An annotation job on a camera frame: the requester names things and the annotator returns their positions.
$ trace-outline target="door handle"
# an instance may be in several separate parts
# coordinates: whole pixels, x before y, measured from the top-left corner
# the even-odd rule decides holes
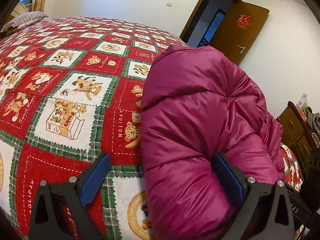
[[[241,48],[240,54],[242,54],[244,52],[244,50],[245,50],[245,46],[241,47],[241,46],[238,45],[238,47]]]

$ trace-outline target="red paper-cut decoration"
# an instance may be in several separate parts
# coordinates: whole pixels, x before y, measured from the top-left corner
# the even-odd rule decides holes
[[[239,20],[237,20],[237,23],[238,23],[238,27],[241,27],[243,29],[247,28],[247,27],[250,27],[251,24],[249,24],[251,20],[251,17],[250,16],[247,16],[247,15],[241,15],[241,17],[239,18]]]

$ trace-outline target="wooden cabinet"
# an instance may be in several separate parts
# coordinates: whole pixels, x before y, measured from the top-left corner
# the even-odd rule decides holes
[[[284,128],[281,142],[292,150],[305,177],[310,162],[310,153],[312,149],[316,148],[311,130],[303,122],[297,108],[290,101],[287,108],[277,118],[277,121]]]

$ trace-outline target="blue gripper pad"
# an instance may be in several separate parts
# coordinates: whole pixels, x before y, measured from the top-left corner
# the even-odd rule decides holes
[[[84,207],[93,201],[110,168],[110,155],[105,154],[81,187],[80,201]]]
[[[228,199],[233,204],[241,207],[244,204],[245,194],[247,192],[244,174],[239,168],[231,165],[227,158],[221,153],[216,153],[212,157],[211,168],[216,173]]]

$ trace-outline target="white wall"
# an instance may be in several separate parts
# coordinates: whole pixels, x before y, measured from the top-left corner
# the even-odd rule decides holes
[[[263,91],[276,117],[303,92],[320,111],[320,25],[309,8],[293,0],[247,0],[270,10],[240,67]]]
[[[180,36],[198,0],[46,0],[50,18],[86,16],[128,20]]]
[[[192,35],[188,41],[188,45],[191,47],[197,47],[201,41],[204,33],[209,27],[214,15],[218,9],[227,12],[232,4],[232,0],[209,0],[209,4],[204,10],[200,20],[198,21]]]

